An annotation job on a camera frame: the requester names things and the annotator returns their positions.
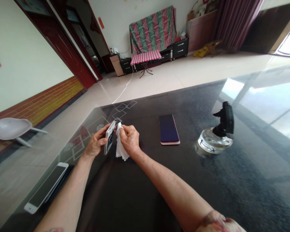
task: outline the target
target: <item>brick wall panel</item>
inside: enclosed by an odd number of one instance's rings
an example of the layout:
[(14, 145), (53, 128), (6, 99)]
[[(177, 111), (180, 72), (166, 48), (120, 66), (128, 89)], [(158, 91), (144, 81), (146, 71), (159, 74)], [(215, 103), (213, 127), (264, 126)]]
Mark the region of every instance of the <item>brick wall panel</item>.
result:
[[(83, 90), (83, 86), (74, 76), (21, 103), (0, 112), (1, 118), (28, 119), (34, 126), (47, 118), (59, 107)], [(13, 141), (0, 140), (0, 152)]]

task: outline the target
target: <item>cleaning cloth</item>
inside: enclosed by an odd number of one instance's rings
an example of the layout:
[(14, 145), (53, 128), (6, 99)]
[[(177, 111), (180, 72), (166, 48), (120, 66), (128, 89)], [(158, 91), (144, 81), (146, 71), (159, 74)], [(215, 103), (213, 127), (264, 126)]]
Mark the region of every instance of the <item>cleaning cloth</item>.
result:
[(128, 155), (128, 153), (125, 151), (125, 149), (123, 148), (123, 145), (121, 143), (120, 140), (120, 128), (122, 128), (121, 123), (118, 123), (117, 125), (117, 130), (116, 130), (116, 135), (117, 135), (117, 148), (116, 148), (116, 157), (122, 157), (122, 159), (124, 161), (127, 160), (127, 158), (129, 158), (130, 156)]

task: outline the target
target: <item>black glass table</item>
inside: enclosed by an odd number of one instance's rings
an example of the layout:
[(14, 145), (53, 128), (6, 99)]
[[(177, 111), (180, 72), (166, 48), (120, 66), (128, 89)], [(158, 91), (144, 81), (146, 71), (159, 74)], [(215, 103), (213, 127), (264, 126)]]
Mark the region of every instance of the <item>black glass table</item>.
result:
[[(233, 145), (203, 158), (197, 139), (219, 124), (212, 113), (224, 101), (233, 106)], [(160, 144), (164, 114), (174, 115), (180, 145)], [(290, 66), (95, 108), (53, 165), (74, 165), (90, 135), (113, 120), (134, 125), (146, 154), (247, 231), (290, 231)], [(115, 152), (116, 137), (108, 155), (93, 163), (77, 231), (181, 231), (139, 166)], [(29, 215), (23, 205), (32, 192), (1, 231), (32, 231), (39, 223), (52, 200)]]

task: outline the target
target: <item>hand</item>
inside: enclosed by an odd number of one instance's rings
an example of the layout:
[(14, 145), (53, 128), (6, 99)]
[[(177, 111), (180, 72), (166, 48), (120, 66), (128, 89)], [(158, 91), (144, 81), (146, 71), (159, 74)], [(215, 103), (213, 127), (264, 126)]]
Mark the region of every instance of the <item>hand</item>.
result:
[(125, 126), (121, 125), (124, 129), (120, 129), (120, 140), (123, 145), (123, 148), (126, 150), (129, 156), (140, 150), (139, 147), (139, 133), (134, 126)]
[(107, 129), (110, 127), (110, 124), (107, 124), (102, 129), (100, 129), (97, 133), (91, 136), (91, 139), (82, 155), (82, 157), (90, 160), (94, 160), (94, 158), (100, 153), (101, 147), (107, 143), (107, 139), (105, 137)]

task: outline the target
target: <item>white plastic chair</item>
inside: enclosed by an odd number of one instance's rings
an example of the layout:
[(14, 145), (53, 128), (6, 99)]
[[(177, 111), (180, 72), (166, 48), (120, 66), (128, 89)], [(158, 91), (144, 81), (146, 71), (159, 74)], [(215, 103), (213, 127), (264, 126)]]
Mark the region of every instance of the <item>white plastic chair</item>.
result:
[(3, 118), (0, 119), (0, 139), (12, 140), (16, 139), (22, 145), (32, 147), (25, 140), (20, 138), (24, 133), (29, 130), (39, 131), (48, 134), (47, 131), (36, 129), (32, 127), (32, 123), (27, 119)]

